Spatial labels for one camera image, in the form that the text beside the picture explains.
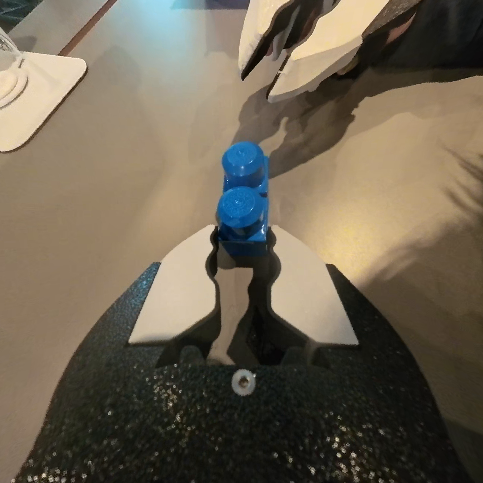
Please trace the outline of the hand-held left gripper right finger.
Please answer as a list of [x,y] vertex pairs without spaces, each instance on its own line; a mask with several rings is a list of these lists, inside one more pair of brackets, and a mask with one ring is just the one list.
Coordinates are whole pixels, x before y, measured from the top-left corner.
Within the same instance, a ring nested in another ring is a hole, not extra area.
[[323,259],[280,226],[273,225],[271,232],[278,263],[268,289],[274,316],[318,346],[358,346]]

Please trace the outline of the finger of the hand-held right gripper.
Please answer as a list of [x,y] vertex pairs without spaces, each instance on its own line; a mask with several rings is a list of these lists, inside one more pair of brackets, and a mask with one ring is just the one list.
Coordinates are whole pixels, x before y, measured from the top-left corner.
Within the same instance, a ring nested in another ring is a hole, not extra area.
[[299,15],[301,1],[250,1],[239,41],[238,69],[244,80],[271,52],[280,57]]
[[288,55],[268,92],[275,103],[304,92],[345,67],[363,42],[363,33],[388,1],[339,1],[313,26],[311,34]]

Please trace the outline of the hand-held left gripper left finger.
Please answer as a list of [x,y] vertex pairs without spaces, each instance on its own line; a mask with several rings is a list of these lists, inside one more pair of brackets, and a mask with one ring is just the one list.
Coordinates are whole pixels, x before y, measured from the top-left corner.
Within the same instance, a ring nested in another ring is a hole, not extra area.
[[217,227],[207,225],[161,261],[130,334],[130,345],[211,347],[221,331],[216,262]]

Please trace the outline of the person's right forearm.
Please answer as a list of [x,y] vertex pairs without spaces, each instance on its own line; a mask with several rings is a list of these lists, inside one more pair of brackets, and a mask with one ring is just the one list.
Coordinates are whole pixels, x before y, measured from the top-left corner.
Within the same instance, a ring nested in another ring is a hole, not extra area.
[[388,33],[363,39],[350,77],[367,68],[482,68],[482,1],[420,1],[410,27],[387,45]]

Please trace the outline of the person's right hand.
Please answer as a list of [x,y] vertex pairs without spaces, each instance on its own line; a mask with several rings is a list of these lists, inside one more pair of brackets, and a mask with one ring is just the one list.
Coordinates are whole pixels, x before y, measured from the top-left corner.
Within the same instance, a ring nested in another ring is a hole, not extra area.
[[411,18],[409,18],[405,23],[402,23],[402,24],[398,25],[397,27],[391,29],[388,33],[386,44],[388,45],[388,44],[394,42],[400,36],[402,36],[407,31],[407,29],[410,27],[413,20],[414,20],[414,15]]

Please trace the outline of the clear acrylic stand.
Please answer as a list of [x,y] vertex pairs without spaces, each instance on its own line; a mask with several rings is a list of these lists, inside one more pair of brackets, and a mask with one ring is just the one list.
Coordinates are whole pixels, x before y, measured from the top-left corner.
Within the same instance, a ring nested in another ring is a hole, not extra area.
[[16,100],[27,86],[23,61],[23,53],[1,28],[1,109]]

